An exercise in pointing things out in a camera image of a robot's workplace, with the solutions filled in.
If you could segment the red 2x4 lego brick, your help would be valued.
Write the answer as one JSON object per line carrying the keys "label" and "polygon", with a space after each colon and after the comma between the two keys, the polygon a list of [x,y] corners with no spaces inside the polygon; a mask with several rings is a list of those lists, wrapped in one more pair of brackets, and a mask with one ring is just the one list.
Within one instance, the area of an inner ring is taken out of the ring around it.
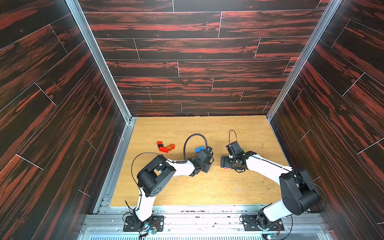
{"label": "red 2x4 lego brick", "polygon": [[159,147],[159,151],[163,152],[163,153],[168,153],[170,151],[170,149],[168,149],[166,147]]}

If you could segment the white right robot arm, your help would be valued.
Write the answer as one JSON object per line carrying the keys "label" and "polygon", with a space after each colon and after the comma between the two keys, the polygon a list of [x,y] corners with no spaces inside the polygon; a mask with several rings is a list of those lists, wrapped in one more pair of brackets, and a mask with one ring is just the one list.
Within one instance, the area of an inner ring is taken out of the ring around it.
{"label": "white right robot arm", "polygon": [[253,171],[280,186],[281,199],[258,212],[257,221],[263,229],[289,215],[299,216],[321,200],[319,187],[306,170],[277,164],[252,151],[237,157],[222,156],[221,168],[233,169],[238,173]]}

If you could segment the light blue lego plate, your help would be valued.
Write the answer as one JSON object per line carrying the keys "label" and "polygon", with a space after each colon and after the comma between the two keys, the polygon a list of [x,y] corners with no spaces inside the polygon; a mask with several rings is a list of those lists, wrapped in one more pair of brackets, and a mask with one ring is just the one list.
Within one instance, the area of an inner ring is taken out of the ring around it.
{"label": "light blue lego plate", "polygon": [[204,151],[205,150],[205,147],[204,146],[200,146],[198,148],[195,148],[195,152],[196,153],[200,153],[201,151]]}

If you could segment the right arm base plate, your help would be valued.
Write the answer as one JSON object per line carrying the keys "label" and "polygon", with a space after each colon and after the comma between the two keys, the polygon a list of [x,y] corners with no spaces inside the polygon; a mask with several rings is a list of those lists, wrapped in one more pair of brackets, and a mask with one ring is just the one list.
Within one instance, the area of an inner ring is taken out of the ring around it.
{"label": "right arm base plate", "polygon": [[241,224],[246,232],[250,231],[275,231],[281,232],[285,230],[281,219],[271,222],[267,218],[258,215],[242,214],[239,217]]}

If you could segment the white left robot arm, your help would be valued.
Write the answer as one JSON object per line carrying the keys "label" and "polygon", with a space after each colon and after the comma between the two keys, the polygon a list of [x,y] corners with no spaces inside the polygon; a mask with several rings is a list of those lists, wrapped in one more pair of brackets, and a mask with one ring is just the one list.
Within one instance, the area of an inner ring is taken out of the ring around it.
{"label": "white left robot arm", "polygon": [[184,161],[171,161],[163,155],[157,155],[137,174],[140,194],[133,213],[136,223],[147,224],[152,217],[156,196],[173,177],[193,177],[200,172],[207,173],[213,162],[213,152],[210,151],[202,151],[198,156]]}

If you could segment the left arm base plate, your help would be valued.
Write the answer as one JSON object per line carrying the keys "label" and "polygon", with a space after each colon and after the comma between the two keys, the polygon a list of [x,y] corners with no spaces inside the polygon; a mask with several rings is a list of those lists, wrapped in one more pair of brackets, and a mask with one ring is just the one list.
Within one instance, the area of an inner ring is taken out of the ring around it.
{"label": "left arm base plate", "polygon": [[150,216],[147,220],[140,221],[137,216],[126,216],[123,232],[148,233],[149,235],[162,232],[164,230],[164,216]]}

